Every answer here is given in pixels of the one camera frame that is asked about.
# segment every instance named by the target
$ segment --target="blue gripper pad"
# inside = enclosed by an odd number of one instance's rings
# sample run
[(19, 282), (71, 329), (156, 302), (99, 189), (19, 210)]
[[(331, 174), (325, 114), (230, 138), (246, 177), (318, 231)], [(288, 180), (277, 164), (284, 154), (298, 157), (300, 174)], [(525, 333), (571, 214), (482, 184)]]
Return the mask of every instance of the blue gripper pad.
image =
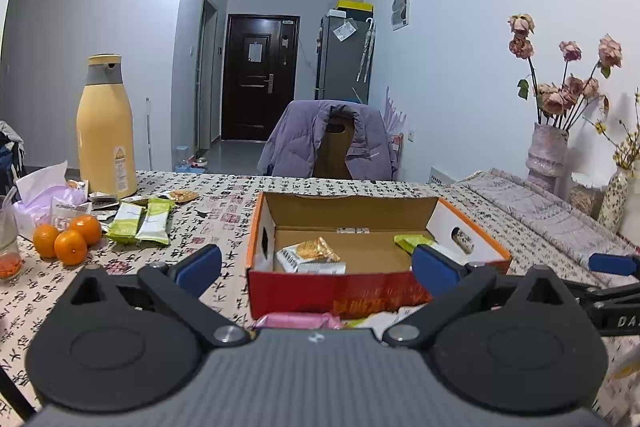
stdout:
[(455, 287), (466, 273), (463, 266), (428, 245), (415, 247), (411, 266), (414, 277), (432, 297), (439, 297)]
[(634, 275), (638, 266), (630, 257), (594, 253), (589, 258), (589, 269), (594, 272), (612, 273), (616, 275)]
[(172, 266), (175, 283), (196, 299), (220, 277), (222, 252), (217, 245), (207, 245)]

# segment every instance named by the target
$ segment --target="pink vase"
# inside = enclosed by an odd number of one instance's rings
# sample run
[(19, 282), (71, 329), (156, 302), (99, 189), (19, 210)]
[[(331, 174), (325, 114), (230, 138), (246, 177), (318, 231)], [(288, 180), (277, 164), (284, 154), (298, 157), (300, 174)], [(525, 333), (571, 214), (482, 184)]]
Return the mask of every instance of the pink vase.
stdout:
[(553, 193), (558, 176), (564, 173), (568, 140), (567, 131), (537, 123), (525, 162), (529, 167), (527, 180)]

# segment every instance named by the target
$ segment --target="orange box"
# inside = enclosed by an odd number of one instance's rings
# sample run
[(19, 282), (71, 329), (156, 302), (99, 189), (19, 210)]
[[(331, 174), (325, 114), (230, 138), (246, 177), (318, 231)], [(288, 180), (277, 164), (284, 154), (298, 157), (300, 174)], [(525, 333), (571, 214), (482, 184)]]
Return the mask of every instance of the orange box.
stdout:
[[(470, 255), (453, 241), (454, 229), (471, 238)], [(394, 242), (395, 235), (407, 233), (430, 235), (451, 251), (457, 263), (494, 264), (501, 273), (509, 269), (509, 252), (441, 198), (262, 192), (246, 254), (253, 318), (271, 312), (330, 312), (344, 319), (359, 318), (430, 301), (411, 272), (411, 256)], [(285, 273), (275, 252), (318, 237), (346, 263), (346, 273)]]

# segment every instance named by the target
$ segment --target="yellow thermos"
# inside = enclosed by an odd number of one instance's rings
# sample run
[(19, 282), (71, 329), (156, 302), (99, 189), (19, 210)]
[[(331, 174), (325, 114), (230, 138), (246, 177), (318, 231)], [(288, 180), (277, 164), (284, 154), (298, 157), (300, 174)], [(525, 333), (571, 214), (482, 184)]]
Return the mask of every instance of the yellow thermos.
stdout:
[(133, 160), (133, 118), (122, 83), (122, 57), (89, 57), (89, 72), (78, 106), (80, 177), (92, 192), (119, 198), (138, 188)]

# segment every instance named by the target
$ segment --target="dried rose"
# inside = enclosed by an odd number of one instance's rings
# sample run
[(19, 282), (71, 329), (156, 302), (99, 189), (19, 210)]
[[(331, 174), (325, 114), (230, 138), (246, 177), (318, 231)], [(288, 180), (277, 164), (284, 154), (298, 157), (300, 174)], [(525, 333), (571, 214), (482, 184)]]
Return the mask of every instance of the dried rose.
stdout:
[(533, 28), (536, 26), (531, 15), (527, 13), (512, 15), (507, 22), (511, 26), (511, 31), (521, 37), (528, 36), (529, 32), (533, 33)]
[(534, 54), (533, 45), (530, 41), (523, 37), (515, 36), (513, 41), (509, 42), (509, 51), (518, 58), (531, 58)]
[(622, 67), (622, 48), (620, 43), (612, 39), (608, 33), (600, 39), (598, 56), (604, 68)]
[(575, 41), (560, 42), (560, 51), (564, 55), (564, 60), (571, 62), (572, 60), (580, 60), (582, 58), (582, 50)]
[(553, 84), (538, 84), (538, 94), (552, 94), (558, 92), (558, 88)]
[(600, 84), (595, 78), (590, 78), (587, 82), (587, 85), (584, 86), (584, 91), (582, 94), (585, 98), (595, 98), (598, 95), (598, 91), (600, 90)]
[(578, 99), (569, 92), (568, 86), (564, 86), (562, 90), (559, 92), (559, 94), (560, 96), (562, 96), (562, 99), (564, 100), (563, 105), (565, 110), (569, 110), (572, 107), (574, 107), (575, 103), (578, 101)]
[(566, 80), (565, 86), (566, 91), (571, 95), (572, 99), (574, 99), (574, 103), (578, 101), (580, 95), (582, 94), (582, 90), (584, 89), (584, 82), (580, 80), (577, 76), (569, 75), (569, 78)]
[(549, 96), (543, 96), (542, 110), (549, 114), (564, 113), (565, 99), (559, 92), (554, 92)]

